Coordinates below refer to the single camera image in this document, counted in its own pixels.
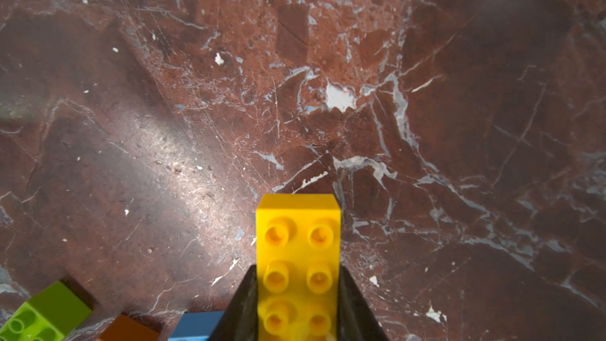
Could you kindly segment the yellow lego brick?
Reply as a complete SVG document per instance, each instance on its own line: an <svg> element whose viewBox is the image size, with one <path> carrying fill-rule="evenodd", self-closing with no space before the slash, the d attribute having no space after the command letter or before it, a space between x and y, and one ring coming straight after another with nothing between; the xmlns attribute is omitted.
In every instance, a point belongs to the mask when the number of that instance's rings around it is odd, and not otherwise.
<svg viewBox="0 0 606 341"><path fill-rule="evenodd" d="M342 213L331 194L266 194L256 211L258 338L335 340Z"/></svg>

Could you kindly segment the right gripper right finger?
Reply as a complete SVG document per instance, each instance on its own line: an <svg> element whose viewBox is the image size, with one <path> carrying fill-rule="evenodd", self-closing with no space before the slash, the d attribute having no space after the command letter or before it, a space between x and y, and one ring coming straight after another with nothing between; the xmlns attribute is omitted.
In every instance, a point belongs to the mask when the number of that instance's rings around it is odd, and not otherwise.
<svg viewBox="0 0 606 341"><path fill-rule="evenodd" d="M337 340L388 341L386 333L344 265L339 266Z"/></svg>

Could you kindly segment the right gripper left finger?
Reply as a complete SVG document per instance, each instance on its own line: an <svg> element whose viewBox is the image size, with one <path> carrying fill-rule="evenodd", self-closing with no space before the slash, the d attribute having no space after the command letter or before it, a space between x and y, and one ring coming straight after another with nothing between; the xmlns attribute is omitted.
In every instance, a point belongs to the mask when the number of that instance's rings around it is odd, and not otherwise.
<svg viewBox="0 0 606 341"><path fill-rule="evenodd" d="M208 341L257 341L258 297L257 266L251 265Z"/></svg>

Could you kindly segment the orange small lego brick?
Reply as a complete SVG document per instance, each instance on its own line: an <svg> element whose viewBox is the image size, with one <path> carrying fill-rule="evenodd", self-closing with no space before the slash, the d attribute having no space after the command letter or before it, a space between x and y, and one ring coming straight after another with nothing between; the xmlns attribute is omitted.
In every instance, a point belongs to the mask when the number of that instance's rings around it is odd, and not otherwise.
<svg viewBox="0 0 606 341"><path fill-rule="evenodd" d="M159 333L120 314L96 339L97 341L157 341Z"/></svg>

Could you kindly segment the green small lego brick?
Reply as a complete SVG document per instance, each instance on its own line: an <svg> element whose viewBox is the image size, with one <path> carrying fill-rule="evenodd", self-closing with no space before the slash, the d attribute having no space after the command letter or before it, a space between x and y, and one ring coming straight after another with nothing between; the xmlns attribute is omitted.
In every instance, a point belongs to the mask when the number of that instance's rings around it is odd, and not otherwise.
<svg viewBox="0 0 606 341"><path fill-rule="evenodd" d="M91 313L69 287L57 281L20 306L1 327L1 340L63 340Z"/></svg>

